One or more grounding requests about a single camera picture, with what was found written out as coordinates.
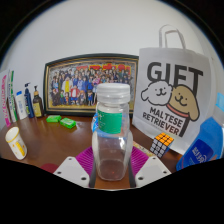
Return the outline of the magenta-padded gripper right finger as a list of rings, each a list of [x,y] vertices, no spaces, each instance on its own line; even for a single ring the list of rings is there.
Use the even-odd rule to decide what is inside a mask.
[[[128,170],[131,188],[143,187],[171,174],[157,156],[148,156],[136,147],[132,150]]]

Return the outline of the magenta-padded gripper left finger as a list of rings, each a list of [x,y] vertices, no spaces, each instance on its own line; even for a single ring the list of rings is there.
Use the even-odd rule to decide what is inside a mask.
[[[85,149],[76,157],[68,156],[54,175],[84,188],[94,188],[96,167],[92,148]]]

